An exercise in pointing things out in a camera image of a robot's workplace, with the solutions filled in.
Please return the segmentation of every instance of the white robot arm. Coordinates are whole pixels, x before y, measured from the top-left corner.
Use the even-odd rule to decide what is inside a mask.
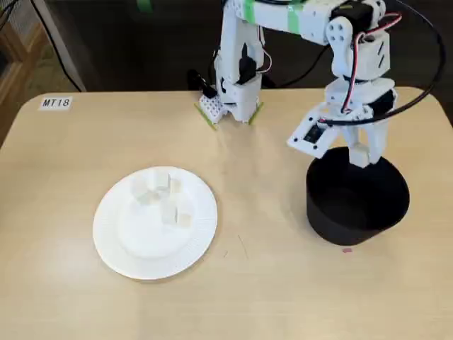
[[[385,16],[394,20],[385,26]],[[385,147],[388,120],[359,126],[336,126],[325,120],[362,120],[384,115],[396,104],[395,83],[382,78],[390,69],[389,34],[401,19],[386,14],[381,0],[226,0],[222,40],[214,67],[217,95],[203,96],[200,107],[218,123],[228,112],[248,122],[259,105],[264,63],[263,27],[300,35],[330,45],[337,79],[326,88],[325,101],[308,112],[288,139],[289,146],[321,158],[342,133],[350,149],[350,163],[360,167],[379,161]],[[363,128],[369,145],[359,141]]]

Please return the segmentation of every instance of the black wire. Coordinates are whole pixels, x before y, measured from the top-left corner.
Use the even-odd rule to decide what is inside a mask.
[[[352,73],[351,73],[351,79],[349,79],[349,87],[348,87],[348,92],[346,93],[346,98],[345,101],[343,102],[343,105],[341,106],[341,113],[345,111],[345,109],[348,107],[349,102],[351,101],[351,94],[352,94],[352,89],[354,88],[354,82],[352,81],[355,79],[355,75],[357,74],[357,52],[359,49],[359,46],[355,46],[355,39],[356,37],[352,37],[354,40],[354,46],[352,49]]]
[[[296,84],[297,82],[301,81],[303,78],[305,78],[306,76],[308,76],[310,74],[311,71],[314,70],[314,68],[316,67],[316,65],[318,64],[319,60],[321,60],[321,57],[323,56],[323,54],[329,49],[329,45],[327,46],[324,46],[324,48],[320,51],[320,53],[318,54],[318,57],[316,57],[316,59],[314,60],[313,64],[310,66],[310,68],[308,68],[305,73],[303,73],[301,76],[298,76],[296,79],[293,79],[293,80],[290,80],[290,81],[287,81],[286,83],[283,83],[281,85],[278,85],[277,88],[280,88],[280,89],[283,89],[285,87],[289,87],[293,84]]]
[[[390,111],[386,115],[382,115],[379,117],[373,117],[370,119],[356,120],[356,121],[322,120],[322,123],[329,124],[329,125],[340,125],[340,126],[356,126],[356,125],[375,123],[375,122],[379,122],[380,120],[388,119],[388,118],[398,115],[399,113],[402,113],[402,112],[408,110],[409,108],[412,108],[413,106],[420,103],[423,99],[425,99],[432,92],[432,90],[435,88],[435,86],[439,83],[440,79],[442,78],[442,74],[444,73],[444,69],[445,69],[445,63],[447,61],[447,51],[445,49],[445,44],[444,44],[444,41],[443,41],[442,36],[440,35],[439,31],[431,23],[431,21],[429,21],[422,13],[418,12],[416,9],[409,6],[408,4],[405,4],[401,0],[394,0],[394,1],[398,2],[400,5],[402,5],[406,9],[408,9],[410,12],[412,12],[413,14],[415,14],[416,16],[421,18],[428,25],[428,27],[430,28],[430,30],[436,37],[436,42],[439,46],[439,64],[437,66],[435,75],[432,78],[432,81],[430,82],[430,84],[428,85],[426,90],[424,90],[422,92],[421,95],[417,96],[415,99],[413,99],[409,103],[407,103],[399,108],[396,108],[395,110]]]
[[[5,6],[5,8],[1,11],[0,17],[4,16],[5,14],[6,15],[5,15],[5,20],[3,21],[3,23],[0,24],[0,31],[3,30],[3,27],[5,27],[6,23],[8,22],[9,17],[13,13],[14,6],[17,4],[17,2],[18,2],[18,0],[13,0],[9,4],[7,4]]]
[[[261,2],[262,4],[267,4],[267,5],[289,6],[292,4],[298,4],[301,1],[255,0],[255,2]]]
[[[212,77],[212,66],[214,65],[215,58],[219,54],[219,47],[215,49],[214,54],[212,55],[210,65],[207,68],[207,80],[209,81],[210,84],[213,84],[213,77]]]
[[[225,4],[227,3],[228,0],[220,0],[220,5],[222,8],[225,7]],[[267,5],[277,5],[277,6],[289,6],[289,5],[294,5],[294,4],[300,4],[301,2],[304,2],[304,0],[292,0],[292,1],[280,1],[280,0],[254,0],[255,2],[261,2],[262,4],[267,4]]]
[[[66,76],[66,78],[68,78],[68,80],[71,82],[72,86],[74,86],[78,92],[82,92],[82,90],[80,89],[80,87],[76,84],[76,82],[71,78],[71,76],[69,76],[66,68],[64,67],[64,64],[63,64],[63,60],[62,60],[62,57],[61,55],[59,54],[58,52],[58,49],[57,49],[57,45],[55,44],[55,41],[54,41],[54,38],[52,37],[52,34],[50,34],[50,30],[49,28],[47,27],[47,25],[45,24],[44,22],[44,18],[42,17],[41,13],[39,12],[36,4],[35,4],[35,0],[30,0],[31,2],[31,6],[33,6],[33,8],[35,9],[35,12],[36,12],[36,15],[38,16],[38,18],[40,19],[41,21],[41,24],[42,26],[44,27],[45,29],[45,32],[47,33],[47,36],[49,37],[49,40],[50,40],[50,43],[52,44],[52,47],[54,48],[54,51],[55,51],[55,54],[57,55],[57,58],[58,58],[58,62],[60,64],[60,66],[62,67],[62,70],[63,70],[63,73],[64,75]]]

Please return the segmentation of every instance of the black bowl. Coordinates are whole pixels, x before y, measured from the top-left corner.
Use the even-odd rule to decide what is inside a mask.
[[[365,169],[349,163],[349,150],[329,150],[306,175],[306,208],[313,229],[325,240],[352,246],[400,222],[409,208],[409,189],[389,161]]]

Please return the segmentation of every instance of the white paper plate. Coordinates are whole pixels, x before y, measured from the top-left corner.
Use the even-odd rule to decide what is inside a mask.
[[[134,192],[152,188],[156,172],[168,173],[171,193],[146,203],[137,200]],[[164,224],[165,200],[186,218]],[[106,193],[94,217],[93,240],[111,269],[129,278],[153,280],[192,266],[207,251],[216,227],[217,204],[209,186],[189,171],[157,166],[123,178]]]

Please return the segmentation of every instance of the wooden table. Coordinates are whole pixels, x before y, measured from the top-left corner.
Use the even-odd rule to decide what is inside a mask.
[[[0,339],[453,338],[453,133],[433,97],[391,122],[386,157],[411,189],[407,216],[347,254],[308,225],[312,158],[285,144],[322,90],[264,91],[252,126],[218,131],[196,97],[24,105],[0,150]],[[156,165],[201,176],[219,225],[191,269],[141,283],[103,264],[93,214],[116,181]]]

